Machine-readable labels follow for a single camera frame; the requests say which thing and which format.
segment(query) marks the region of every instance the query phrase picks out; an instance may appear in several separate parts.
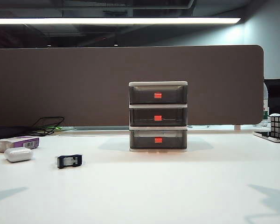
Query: ceiling light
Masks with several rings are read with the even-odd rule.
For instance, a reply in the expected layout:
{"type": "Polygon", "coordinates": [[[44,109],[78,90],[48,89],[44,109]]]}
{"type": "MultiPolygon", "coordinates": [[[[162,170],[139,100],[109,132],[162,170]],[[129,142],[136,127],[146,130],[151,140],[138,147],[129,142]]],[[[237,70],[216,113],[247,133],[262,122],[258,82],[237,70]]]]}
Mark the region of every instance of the ceiling light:
{"type": "Polygon", "coordinates": [[[0,19],[0,24],[233,24],[240,18],[33,18],[0,19]]]}

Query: brown partition board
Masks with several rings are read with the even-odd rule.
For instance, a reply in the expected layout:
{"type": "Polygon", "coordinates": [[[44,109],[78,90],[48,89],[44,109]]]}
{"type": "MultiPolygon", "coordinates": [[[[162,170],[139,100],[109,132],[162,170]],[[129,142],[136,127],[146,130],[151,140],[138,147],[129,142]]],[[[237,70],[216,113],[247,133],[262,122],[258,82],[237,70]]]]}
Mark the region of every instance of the brown partition board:
{"type": "Polygon", "coordinates": [[[187,81],[188,124],[255,124],[263,79],[257,45],[0,49],[0,126],[126,126],[131,81],[187,81]]]}

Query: small box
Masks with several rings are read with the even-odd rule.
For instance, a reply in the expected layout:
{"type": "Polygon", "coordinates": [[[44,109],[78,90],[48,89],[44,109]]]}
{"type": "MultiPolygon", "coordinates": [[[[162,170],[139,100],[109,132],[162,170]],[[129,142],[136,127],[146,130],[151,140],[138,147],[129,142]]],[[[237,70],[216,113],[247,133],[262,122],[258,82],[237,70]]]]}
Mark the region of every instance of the small box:
{"type": "Polygon", "coordinates": [[[186,104],[188,82],[130,82],[130,104],[186,104]]]}
{"type": "Polygon", "coordinates": [[[8,148],[36,148],[39,146],[39,138],[32,136],[20,136],[9,139],[0,139],[0,152],[5,152],[8,148]]]}

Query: wall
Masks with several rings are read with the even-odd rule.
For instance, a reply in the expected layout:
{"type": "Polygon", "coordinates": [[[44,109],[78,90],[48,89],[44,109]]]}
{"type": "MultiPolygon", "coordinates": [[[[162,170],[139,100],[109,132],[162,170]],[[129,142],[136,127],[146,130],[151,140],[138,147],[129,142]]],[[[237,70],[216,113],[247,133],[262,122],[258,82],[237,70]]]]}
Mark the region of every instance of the wall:
{"type": "Polygon", "coordinates": [[[245,44],[264,49],[265,78],[280,78],[280,0],[270,0],[245,23],[245,44]]]}
{"type": "Polygon", "coordinates": [[[145,46],[257,44],[265,53],[265,78],[280,78],[280,0],[252,3],[246,9],[251,15],[242,24],[207,29],[145,46]]]}
{"type": "Polygon", "coordinates": [[[221,27],[202,30],[199,32],[182,35],[145,46],[191,46],[191,45],[224,45],[243,44],[244,25],[221,27]]]}

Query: red drawer label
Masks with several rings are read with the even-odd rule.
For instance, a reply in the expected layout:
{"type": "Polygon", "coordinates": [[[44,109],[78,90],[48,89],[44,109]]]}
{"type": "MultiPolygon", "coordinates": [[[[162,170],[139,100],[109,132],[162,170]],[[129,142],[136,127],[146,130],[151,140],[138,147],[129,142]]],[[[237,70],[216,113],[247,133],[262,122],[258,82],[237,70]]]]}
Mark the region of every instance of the red drawer label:
{"type": "Polygon", "coordinates": [[[163,138],[162,137],[155,137],[154,138],[154,142],[155,143],[162,143],[163,142],[163,138]]]}
{"type": "Polygon", "coordinates": [[[154,120],[155,120],[155,121],[160,121],[160,120],[162,120],[162,115],[155,115],[155,116],[154,116],[154,120]]]}
{"type": "Polygon", "coordinates": [[[158,99],[162,98],[162,93],[161,92],[155,92],[154,93],[154,98],[158,98],[158,99]]]}

